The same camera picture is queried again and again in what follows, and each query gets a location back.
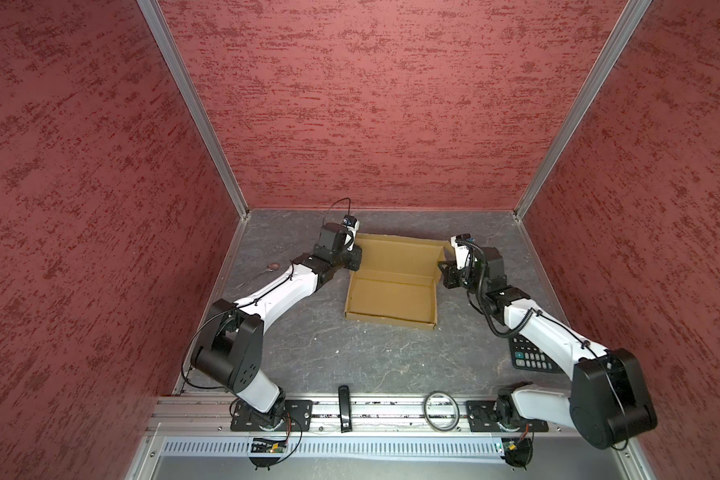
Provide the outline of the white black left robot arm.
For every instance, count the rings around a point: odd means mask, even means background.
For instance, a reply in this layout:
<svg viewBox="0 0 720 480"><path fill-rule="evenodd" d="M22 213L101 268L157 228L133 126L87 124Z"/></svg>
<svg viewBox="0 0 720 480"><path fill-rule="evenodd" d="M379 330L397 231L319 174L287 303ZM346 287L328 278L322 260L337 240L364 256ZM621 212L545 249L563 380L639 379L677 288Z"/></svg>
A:
<svg viewBox="0 0 720 480"><path fill-rule="evenodd" d="M285 416L285 392L261 371L264 335L339 270L359 269L359 225L351 214L322 225L313 250L292 260L280 277L246 297L214 303L189 353L190 366L233 393L261 422L277 424Z"/></svg>

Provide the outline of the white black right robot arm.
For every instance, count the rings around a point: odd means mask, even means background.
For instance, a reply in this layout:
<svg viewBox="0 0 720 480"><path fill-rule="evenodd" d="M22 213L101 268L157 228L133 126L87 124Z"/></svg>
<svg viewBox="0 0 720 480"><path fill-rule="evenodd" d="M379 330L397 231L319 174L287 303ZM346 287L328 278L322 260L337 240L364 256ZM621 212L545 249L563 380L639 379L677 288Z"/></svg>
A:
<svg viewBox="0 0 720 480"><path fill-rule="evenodd" d="M492 420L518 431L539 420L575 429L597 449L626 444L655 429L657 414L640 363L628 350L607 348L546 312L509 284L499 251L469 235L452 237L455 257L438 264L448 289L463 288L498 338L526 338L570 381L566 390L531 383L503 388Z"/></svg>

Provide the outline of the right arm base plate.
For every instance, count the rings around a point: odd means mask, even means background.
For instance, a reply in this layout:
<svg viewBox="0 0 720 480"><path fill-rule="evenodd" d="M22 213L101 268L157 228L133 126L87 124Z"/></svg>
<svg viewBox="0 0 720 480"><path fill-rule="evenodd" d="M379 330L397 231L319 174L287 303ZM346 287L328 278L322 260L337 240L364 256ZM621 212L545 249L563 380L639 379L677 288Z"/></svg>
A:
<svg viewBox="0 0 720 480"><path fill-rule="evenodd" d="M523 434L548 432L548 423L521 417L506 399L470 400L465 403L466 419L473 433Z"/></svg>

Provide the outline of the brown cardboard box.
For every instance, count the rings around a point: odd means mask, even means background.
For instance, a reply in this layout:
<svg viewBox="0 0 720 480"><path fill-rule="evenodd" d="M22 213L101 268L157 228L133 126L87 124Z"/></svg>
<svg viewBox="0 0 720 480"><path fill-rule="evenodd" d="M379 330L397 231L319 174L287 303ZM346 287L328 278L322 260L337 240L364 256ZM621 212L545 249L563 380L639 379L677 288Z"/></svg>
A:
<svg viewBox="0 0 720 480"><path fill-rule="evenodd" d="M439 264L453 253L446 241L360 234L359 269L350 275L348 320L433 330L438 323Z"/></svg>

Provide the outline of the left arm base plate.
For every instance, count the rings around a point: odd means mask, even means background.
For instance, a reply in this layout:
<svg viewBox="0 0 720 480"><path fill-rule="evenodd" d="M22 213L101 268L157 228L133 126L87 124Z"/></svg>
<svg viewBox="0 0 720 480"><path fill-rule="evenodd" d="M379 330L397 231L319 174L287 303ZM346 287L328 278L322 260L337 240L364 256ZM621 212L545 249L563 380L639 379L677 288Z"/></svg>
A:
<svg viewBox="0 0 720 480"><path fill-rule="evenodd" d="M232 432L306 432L310 428L314 402L286 399L267 413L259 412L242 400L230 406Z"/></svg>

